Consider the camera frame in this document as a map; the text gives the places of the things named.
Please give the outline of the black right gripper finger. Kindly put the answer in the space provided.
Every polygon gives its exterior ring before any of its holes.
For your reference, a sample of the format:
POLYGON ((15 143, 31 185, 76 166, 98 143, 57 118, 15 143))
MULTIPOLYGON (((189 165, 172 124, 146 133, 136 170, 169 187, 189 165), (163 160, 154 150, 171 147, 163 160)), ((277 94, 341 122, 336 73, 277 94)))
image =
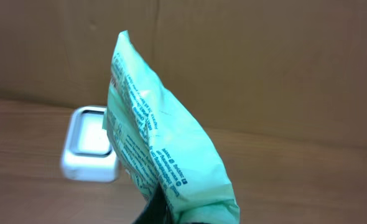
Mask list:
POLYGON ((133 224, 173 224, 172 215, 160 184, 133 224))

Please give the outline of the teal wet wipes packet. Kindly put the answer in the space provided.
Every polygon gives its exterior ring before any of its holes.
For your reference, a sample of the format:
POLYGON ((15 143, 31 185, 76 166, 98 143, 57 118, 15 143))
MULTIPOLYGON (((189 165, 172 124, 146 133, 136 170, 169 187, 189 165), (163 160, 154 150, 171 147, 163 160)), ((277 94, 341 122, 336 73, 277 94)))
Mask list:
POLYGON ((240 220, 232 183, 214 144, 122 31, 111 59, 103 128, 146 200, 165 198, 174 223, 240 220))

